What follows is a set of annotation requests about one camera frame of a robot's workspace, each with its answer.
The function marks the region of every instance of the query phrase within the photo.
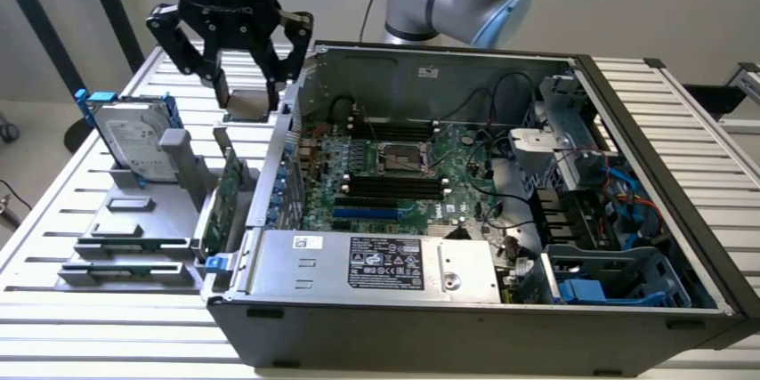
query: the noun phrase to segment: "white sticker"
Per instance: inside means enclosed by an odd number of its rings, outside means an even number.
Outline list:
[[[321,236],[296,236],[293,238],[295,249],[321,249]]]
[[[420,67],[417,71],[417,77],[427,77],[428,79],[439,78],[439,69],[435,67]]]
[[[153,127],[144,122],[127,120],[109,120],[105,127],[115,143],[113,150],[132,171],[149,181],[176,181],[171,160],[159,147],[159,136]]]

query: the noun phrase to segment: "pcie slot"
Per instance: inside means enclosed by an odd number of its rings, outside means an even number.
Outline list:
[[[336,198],[335,206],[359,206],[361,208],[399,208],[396,200],[385,198]]]

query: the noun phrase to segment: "metal chassis wall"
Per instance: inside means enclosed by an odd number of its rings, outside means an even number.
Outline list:
[[[381,44],[317,42],[321,44],[388,49]],[[568,306],[351,307],[327,302],[215,300],[209,311],[244,362],[257,367],[635,376],[679,352],[696,347],[720,348],[752,334],[760,328],[760,300],[592,58],[419,46],[393,49],[572,59],[733,312],[692,310],[664,314]],[[369,336],[357,336],[363,327],[372,331]],[[464,336],[472,342],[456,346]],[[251,337],[267,339],[252,342]],[[405,357],[383,358],[385,347],[401,344]],[[529,352],[528,348],[553,352],[549,356]],[[551,366],[547,357],[556,362]]]

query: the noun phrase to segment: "black pole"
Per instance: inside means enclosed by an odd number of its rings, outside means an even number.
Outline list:
[[[137,42],[132,25],[129,24],[124,4],[121,0],[100,0],[100,4],[105,10],[111,28],[121,45],[127,63],[129,64],[132,73],[136,73],[145,61],[145,56],[143,55],[143,50],[140,50],[140,43]]]
[[[60,78],[63,79],[63,82],[69,89],[69,93],[73,96],[80,89],[85,88],[84,81],[81,80],[80,72],[73,65],[73,61],[71,60],[67,48],[60,41],[59,33],[52,27],[43,5],[39,0],[16,0],[16,2],[27,16],[29,25],[35,29],[39,41],[48,52],[49,59],[59,71]]]

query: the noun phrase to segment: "motherboard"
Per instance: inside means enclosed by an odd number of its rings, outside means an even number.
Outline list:
[[[473,239],[496,198],[485,131],[467,125],[307,125],[299,148],[307,187],[303,228]]]

